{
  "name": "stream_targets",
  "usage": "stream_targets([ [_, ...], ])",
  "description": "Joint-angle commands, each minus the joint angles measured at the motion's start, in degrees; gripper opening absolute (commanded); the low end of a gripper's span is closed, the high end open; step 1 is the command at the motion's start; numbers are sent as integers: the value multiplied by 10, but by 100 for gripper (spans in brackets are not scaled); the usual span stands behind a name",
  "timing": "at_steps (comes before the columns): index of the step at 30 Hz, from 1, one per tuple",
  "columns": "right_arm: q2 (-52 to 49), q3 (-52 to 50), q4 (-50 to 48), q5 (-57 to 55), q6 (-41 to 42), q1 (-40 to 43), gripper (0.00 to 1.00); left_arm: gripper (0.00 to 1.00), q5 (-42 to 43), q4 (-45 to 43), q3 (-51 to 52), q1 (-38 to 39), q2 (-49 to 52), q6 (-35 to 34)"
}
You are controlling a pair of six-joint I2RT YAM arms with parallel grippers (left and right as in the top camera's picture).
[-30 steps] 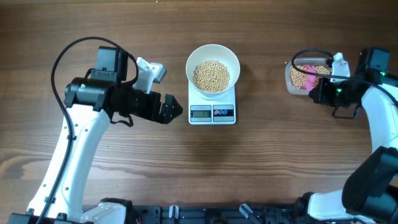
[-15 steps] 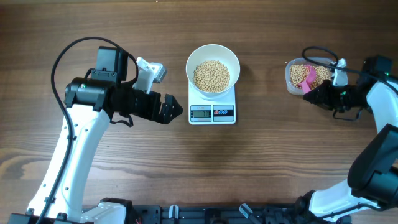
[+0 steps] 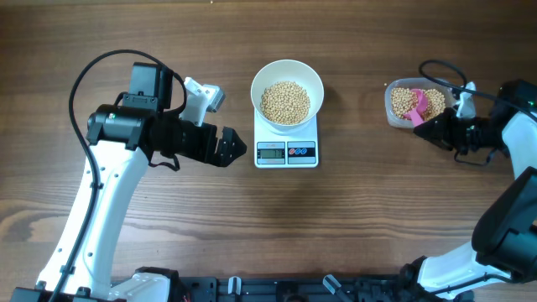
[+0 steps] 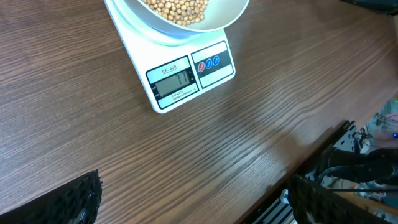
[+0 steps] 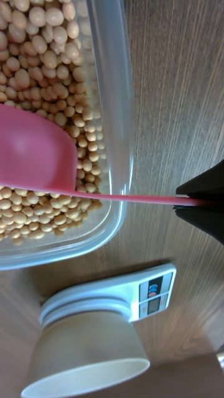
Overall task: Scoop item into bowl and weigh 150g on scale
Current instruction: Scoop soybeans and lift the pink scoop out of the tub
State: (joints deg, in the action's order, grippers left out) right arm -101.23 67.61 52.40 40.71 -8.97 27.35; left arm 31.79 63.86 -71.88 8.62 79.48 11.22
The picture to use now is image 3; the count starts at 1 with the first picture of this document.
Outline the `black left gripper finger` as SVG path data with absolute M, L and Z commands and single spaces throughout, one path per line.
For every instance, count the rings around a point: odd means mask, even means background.
M 218 147 L 238 147 L 242 145 L 242 140 L 233 128 L 224 127 L 222 136 L 218 139 Z
M 247 146 L 244 143 L 220 142 L 216 148 L 213 164 L 217 167 L 227 167 L 246 152 Z

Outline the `pink plastic scoop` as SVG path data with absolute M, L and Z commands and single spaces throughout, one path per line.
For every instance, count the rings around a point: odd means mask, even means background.
M 415 108 L 404 114 L 405 118 L 408 118 L 414 127 L 421 125 L 424 122 L 422 114 L 426 111 L 428 106 L 428 98 L 424 92 L 420 89 L 411 89 L 411 92 L 417 97 L 417 104 Z

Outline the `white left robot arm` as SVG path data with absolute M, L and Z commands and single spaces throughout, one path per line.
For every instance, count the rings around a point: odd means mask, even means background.
M 178 170 L 178 156 L 227 167 L 247 147 L 231 128 L 222 136 L 204 117 L 225 94 L 219 86 L 181 82 L 186 102 L 169 111 L 173 73 L 151 64 L 133 65 L 120 102 L 102 105 L 88 120 L 85 174 L 65 229 L 32 289 L 16 288 L 13 301 L 189 301 L 190 290 L 175 270 L 142 267 L 111 284 L 113 255 L 128 204 L 155 152 Z

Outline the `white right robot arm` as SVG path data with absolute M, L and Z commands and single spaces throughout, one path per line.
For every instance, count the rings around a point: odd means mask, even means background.
M 514 182 L 476 224 L 472 240 L 436 257 L 420 257 L 397 274 L 336 279 L 220 280 L 218 301 L 472 301 L 473 290 L 536 279 L 536 87 L 502 85 L 488 118 L 457 117 L 448 109 L 414 129 L 445 150 L 464 154 L 490 147 L 506 153 Z

